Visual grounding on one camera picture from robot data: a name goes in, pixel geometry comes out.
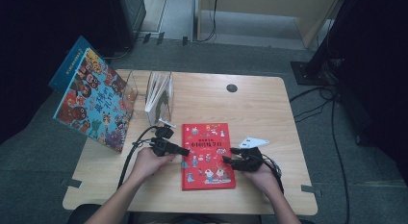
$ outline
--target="colorful picture book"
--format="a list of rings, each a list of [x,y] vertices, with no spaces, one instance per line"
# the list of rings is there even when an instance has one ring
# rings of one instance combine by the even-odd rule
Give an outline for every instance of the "colorful picture book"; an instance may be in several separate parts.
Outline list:
[[[171,72],[150,73],[144,108],[150,126],[157,125],[160,118],[171,120],[173,93]]]
[[[231,157],[227,123],[183,124],[182,189],[234,188],[235,174],[222,156]]]
[[[78,42],[49,84],[59,90],[66,87],[54,118],[121,152],[138,92],[89,44],[85,47],[82,37]],[[69,77],[66,84],[63,79]]]

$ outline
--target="red book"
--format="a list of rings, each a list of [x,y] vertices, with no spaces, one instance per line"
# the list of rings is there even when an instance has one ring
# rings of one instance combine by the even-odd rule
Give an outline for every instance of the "red book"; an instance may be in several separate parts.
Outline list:
[[[235,174],[222,156],[231,157],[227,123],[183,124],[182,189],[235,187]]]

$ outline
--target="person's left hand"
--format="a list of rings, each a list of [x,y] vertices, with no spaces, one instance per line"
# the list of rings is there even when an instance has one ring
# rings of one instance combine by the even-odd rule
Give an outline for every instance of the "person's left hand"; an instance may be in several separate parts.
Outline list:
[[[150,147],[142,148],[136,157],[135,165],[129,177],[140,178],[143,182],[156,173],[167,162],[171,162],[175,155],[157,157]]]

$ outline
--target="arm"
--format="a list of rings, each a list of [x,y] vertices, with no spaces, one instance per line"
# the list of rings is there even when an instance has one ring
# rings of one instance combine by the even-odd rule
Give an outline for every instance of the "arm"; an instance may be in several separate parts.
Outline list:
[[[267,196],[279,224],[300,223],[281,192],[275,177],[265,164],[262,164],[256,172],[243,172],[242,174]]]
[[[141,149],[128,179],[86,223],[119,223],[140,186],[174,157],[157,157],[151,148]]]

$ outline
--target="hand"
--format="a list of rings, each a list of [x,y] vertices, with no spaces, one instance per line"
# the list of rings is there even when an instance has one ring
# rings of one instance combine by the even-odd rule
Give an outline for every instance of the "hand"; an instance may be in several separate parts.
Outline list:
[[[139,178],[144,182],[148,177],[156,173],[167,162],[173,161],[175,155],[157,157],[152,148],[142,148],[136,157],[135,165],[129,177]]]
[[[280,187],[270,168],[263,163],[256,172],[242,172],[263,193],[273,189],[280,192]]]

